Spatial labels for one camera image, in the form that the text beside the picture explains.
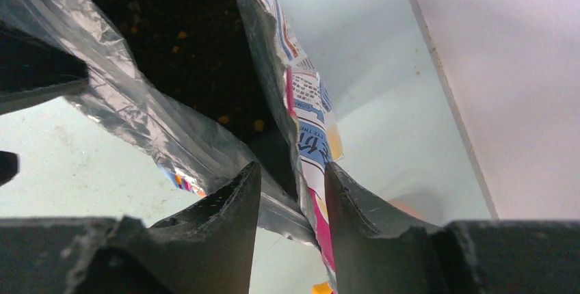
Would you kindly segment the yellow plastic scoop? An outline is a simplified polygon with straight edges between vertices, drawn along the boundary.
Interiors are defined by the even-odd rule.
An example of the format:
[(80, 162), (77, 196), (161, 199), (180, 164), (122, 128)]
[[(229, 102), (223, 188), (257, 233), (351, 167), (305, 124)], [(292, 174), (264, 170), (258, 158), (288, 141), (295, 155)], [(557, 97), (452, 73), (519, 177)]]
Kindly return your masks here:
[(311, 294), (333, 294), (333, 290), (328, 282), (315, 284), (311, 288)]

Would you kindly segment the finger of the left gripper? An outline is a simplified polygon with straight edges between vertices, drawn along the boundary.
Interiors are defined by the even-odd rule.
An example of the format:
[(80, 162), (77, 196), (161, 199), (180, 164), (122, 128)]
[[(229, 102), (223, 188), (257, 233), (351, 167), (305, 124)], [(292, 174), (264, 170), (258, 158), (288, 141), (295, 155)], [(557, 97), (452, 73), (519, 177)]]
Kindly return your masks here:
[(90, 67), (39, 38), (1, 26), (1, 114), (79, 94), (88, 87)]
[(0, 151), (0, 186), (10, 182), (19, 173), (19, 157), (13, 152)]

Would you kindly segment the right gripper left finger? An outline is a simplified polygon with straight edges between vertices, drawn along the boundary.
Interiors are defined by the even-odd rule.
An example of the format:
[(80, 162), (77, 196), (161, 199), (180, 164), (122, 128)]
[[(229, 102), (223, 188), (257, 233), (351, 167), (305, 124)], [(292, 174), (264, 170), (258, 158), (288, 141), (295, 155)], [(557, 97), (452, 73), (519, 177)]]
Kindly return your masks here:
[(247, 293), (261, 167), (152, 226), (122, 217), (1, 220), (2, 293)]

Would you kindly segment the colourful pet food bag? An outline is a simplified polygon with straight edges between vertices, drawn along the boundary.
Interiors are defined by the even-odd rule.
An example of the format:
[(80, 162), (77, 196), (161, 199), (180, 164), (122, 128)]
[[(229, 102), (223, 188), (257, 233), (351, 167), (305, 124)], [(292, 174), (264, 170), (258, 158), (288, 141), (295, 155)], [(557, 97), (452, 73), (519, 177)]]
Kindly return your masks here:
[(342, 146), (279, 0), (1, 0), (1, 20), (89, 63), (66, 100), (184, 190), (259, 160), (259, 227), (316, 247), (337, 290), (324, 169)]

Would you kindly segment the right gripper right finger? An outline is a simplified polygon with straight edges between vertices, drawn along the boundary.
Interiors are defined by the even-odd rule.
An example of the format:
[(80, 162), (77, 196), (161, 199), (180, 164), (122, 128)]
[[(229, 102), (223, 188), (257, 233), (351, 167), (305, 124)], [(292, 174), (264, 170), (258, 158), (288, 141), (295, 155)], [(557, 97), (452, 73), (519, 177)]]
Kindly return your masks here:
[(339, 293), (578, 293), (577, 220), (456, 220), (439, 227), (329, 163)]

